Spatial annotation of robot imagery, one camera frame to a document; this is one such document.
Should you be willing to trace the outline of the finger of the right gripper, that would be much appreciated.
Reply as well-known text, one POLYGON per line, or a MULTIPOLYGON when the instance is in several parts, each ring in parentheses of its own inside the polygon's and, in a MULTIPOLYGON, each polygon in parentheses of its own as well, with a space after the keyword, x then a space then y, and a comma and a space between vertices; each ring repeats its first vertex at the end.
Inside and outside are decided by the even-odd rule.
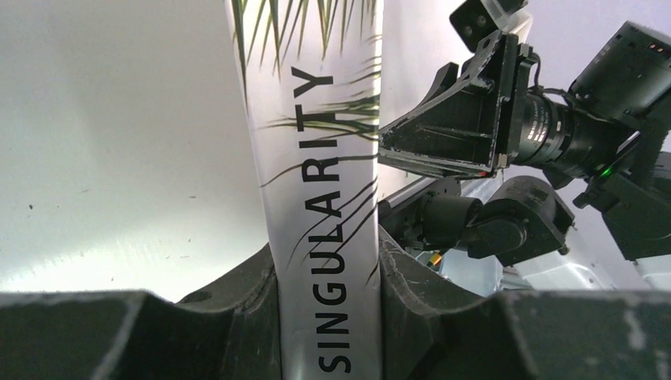
POLYGON ((493 177, 498 132, 497 96, 440 96, 380 130, 378 161, 425 177, 493 177))
POLYGON ((456 63, 447 63, 436 72, 427 94, 419 103, 419 109, 447 108, 460 91, 460 67, 456 63))

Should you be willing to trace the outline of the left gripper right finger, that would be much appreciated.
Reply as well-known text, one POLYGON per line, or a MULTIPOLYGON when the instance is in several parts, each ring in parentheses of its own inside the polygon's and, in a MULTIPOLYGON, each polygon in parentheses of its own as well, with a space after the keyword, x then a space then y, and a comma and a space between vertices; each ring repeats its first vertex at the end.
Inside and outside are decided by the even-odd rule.
POLYGON ((379 233, 386 379, 667 379, 664 291, 502 291, 482 298, 379 233))

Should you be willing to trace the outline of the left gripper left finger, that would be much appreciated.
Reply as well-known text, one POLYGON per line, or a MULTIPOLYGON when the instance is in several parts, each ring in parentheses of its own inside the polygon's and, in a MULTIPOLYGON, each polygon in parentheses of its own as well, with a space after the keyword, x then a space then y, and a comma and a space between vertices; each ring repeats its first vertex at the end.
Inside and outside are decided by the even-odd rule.
POLYGON ((279 379, 264 246, 179 302, 147 291, 4 293, 4 379, 279 379))

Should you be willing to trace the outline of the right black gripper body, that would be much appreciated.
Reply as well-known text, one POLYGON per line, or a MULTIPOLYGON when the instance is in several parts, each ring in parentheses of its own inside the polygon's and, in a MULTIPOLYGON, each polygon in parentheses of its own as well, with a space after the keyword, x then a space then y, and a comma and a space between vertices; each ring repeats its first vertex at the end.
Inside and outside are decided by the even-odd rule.
POLYGON ((623 125, 597 118, 578 102, 559 104, 549 89, 529 86, 540 57, 515 35, 490 34, 493 81, 491 170, 511 165, 541 169, 550 181, 572 181, 602 173, 629 136, 623 125))

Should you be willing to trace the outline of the palm leaf white book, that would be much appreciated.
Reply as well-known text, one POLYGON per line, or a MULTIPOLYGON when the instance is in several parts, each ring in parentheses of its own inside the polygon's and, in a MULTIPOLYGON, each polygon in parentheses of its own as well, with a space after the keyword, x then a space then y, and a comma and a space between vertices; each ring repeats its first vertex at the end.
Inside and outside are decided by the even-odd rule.
POLYGON ((279 296, 285 379, 383 376, 383 4, 228 1, 279 296))

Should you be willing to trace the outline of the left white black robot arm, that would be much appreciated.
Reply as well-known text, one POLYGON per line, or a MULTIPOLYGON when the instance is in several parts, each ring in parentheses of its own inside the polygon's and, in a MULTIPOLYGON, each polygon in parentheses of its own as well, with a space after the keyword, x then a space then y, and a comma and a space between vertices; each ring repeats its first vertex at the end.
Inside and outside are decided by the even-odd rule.
MULTIPOLYGON (((510 254, 557 242, 570 217, 539 180, 487 203, 432 188, 381 205, 383 379, 667 379, 670 295, 503 291, 480 298, 405 253, 396 236, 510 254)), ((268 247, 181 302, 144 292, 3 294, 4 379, 280 379, 268 247)))

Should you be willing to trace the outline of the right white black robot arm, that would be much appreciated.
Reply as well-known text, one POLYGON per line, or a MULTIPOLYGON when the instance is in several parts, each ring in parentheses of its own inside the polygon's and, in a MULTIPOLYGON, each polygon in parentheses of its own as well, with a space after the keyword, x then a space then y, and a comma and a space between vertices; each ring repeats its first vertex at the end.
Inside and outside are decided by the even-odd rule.
POLYGON ((541 61, 496 30, 463 66, 379 132, 380 161, 425 177, 474 180, 512 165, 598 210, 628 260, 670 252, 670 38, 623 23, 567 90, 542 86, 541 61))

